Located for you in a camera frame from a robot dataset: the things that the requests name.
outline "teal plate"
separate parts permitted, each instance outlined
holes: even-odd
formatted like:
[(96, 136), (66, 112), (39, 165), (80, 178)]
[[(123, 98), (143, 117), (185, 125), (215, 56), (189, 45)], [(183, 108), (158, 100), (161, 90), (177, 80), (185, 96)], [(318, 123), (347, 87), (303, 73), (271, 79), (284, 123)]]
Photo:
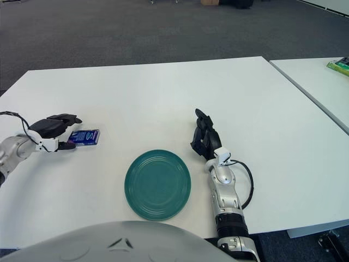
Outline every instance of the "teal plate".
[(187, 202), (190, 188), (188, 168), (177, 155), (165, 150), (139, 156), (125, 178), (129, 205), (139, 216), (153, 221), (176, 215)]

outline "green package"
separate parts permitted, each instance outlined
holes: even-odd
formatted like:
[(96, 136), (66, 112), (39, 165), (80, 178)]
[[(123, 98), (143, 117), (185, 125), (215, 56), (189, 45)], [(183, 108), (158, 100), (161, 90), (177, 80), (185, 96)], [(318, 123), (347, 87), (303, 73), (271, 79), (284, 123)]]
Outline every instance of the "green package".
[(349, 58), (344, 57), (340, 61), (331, 61), (327, 64), (327, 67), (340, 72), (346, 76), (349, 76)]

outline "gray carpet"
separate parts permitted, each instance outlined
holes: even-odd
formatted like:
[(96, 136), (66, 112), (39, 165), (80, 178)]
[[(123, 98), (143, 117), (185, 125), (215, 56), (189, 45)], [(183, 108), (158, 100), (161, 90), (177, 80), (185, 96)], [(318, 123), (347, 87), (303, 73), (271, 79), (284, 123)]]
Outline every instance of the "gray carpet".
[(0, 95), (33, 69), (347, 56), (347, 32), (348, 18), (295, 0), (255, 0), (249, 10), (200, 0), (4, 3)]

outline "blue box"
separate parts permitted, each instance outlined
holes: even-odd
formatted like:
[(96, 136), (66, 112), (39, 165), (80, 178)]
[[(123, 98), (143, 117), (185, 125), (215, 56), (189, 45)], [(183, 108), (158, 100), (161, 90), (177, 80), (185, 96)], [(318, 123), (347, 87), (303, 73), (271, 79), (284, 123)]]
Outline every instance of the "blue box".
[(68, 140), (74, 142), (76, 146), (96, 145), (98, 143), (99, 134), (99, 129), (77, 130), (71, 133)]

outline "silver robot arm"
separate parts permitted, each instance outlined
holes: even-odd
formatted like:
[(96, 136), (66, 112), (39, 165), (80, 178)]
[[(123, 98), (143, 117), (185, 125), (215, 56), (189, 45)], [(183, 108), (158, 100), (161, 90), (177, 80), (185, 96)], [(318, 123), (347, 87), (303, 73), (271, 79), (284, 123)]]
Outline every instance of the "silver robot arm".
[(27, 136), (10, 136), (0, 144), (0, 186), (20, 162), (35, 152), (36, 144)]
[(224, 147), (214, 150), (215, 158), (207, 161), (206, 171), (210, 175), (209, 186), (220, 237), (217, 246), (232, 257), (245, 257), (260, 262), (254, 241), (249, 237), (244, 213), (235, 191), (235, 175), (229, 168), (236, 162), (230, 160), (230, 152)]
[[(211, 201), (219, 238), (217, 247), (234, 258), (260, 262), (243, 213), (254, 190), (252, 174), (244, 163), (231, 160), (231, 153), (222, 147), (211, 118), (199, 109), (195, 110), (195, 114), (197, 127), (191, 147), (207, 160), (205, 170), (210, 178)], [(235, 175), (229, 168), (229, 165), (237, 163), (246, 168), (251, 181), (250, 195), (243, 205), (235, 191)]]
[(61, 114), (50, 116), (29, 126), (27, 121), (14, 112), (0, 112), (0, 115), (15, 116), (22, 120), (23, 134), (10, 136), (0, 143), (0, 186), (20, 162), (33, 152), (55, 152), (75, 148), (72, 142), (59, 142), (58, 136), (68, 126), (82, 123), (76, 115)]

